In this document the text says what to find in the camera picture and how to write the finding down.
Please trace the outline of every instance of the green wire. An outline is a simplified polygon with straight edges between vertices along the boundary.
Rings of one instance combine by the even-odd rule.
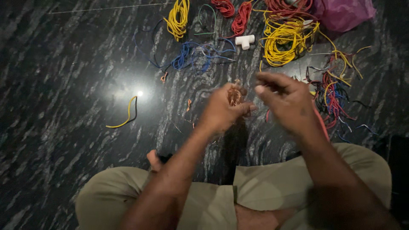
[[[213,11],[213,16],[214,16],[214,29],[213,29],[213,32],[200,33],[200,34],[194,34],[194,35],[214,34],[214,33],[215,33],[215,29],[216,29],[216,12],[214,11],[213,7],[209,6],[208,4],[203,4],[203,5],[200,7],[200,9],[199,9],[198,18],[199,18],[200,25],[203,26],[202,21],[200,20],[200,11],[202,10],[202,8],[203,8],[204,6],[210,7],[211,10]]]

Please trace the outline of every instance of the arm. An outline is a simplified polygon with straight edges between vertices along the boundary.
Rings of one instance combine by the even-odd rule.
[[[227,83],[210,96],[199,124],[128,209],[122,219],[121,230],[176,229],[193,173],[207,144],[215,134],[226,131],[238,117],[256,108],[250,102],[230,106],[227,92],[231,87],[233,85]]]
[[[259,73],[257,79],[256,93],[302,151],[320,214],[339,229],[399,229],[380,200],[326,140],[308,86],[284,74]]]

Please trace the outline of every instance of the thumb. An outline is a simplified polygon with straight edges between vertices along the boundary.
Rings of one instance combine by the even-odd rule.
[[[254,90],[264,104],[270,108],[281,102],[281,98],[265,86],[256,86]]]
[[[243,102],[231,108],[238,117],[246,115],[247,113],[257,109],[253,102]]]

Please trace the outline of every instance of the hand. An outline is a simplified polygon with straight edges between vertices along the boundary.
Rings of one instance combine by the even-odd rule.
[[[236,106],[229,104],[228,91],[232,87],[239,90],[242,95],[240,98],[242,103]],[[209,129],[213,134],[225,132],[237,118],[257,109],[252,102],[244,102],[245,95],[246,89],[232,83],[226,83],[222,88],[215,90],[209,97],[197,128]]]
[[[285,74],[260,72],[256,78],[256,94],[284,128],[296,136],[323,134],[307,84]]]

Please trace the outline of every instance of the person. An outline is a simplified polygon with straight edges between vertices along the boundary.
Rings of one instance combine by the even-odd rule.
[[[228,90],[235,86],[227,83],[213,92],[199,124],[166,164],[152,150],[150,173],[117,167],[89,180],[75,205],[81,230],[399,229],[387,209],[391,173],[385,160],[361,146],[330,144],[306,84],[283,74],[256,78],[256,94],[302,156],[237,166],[233,185],[193,183],[212,137],[257,109],[251,102],[230,106]]]

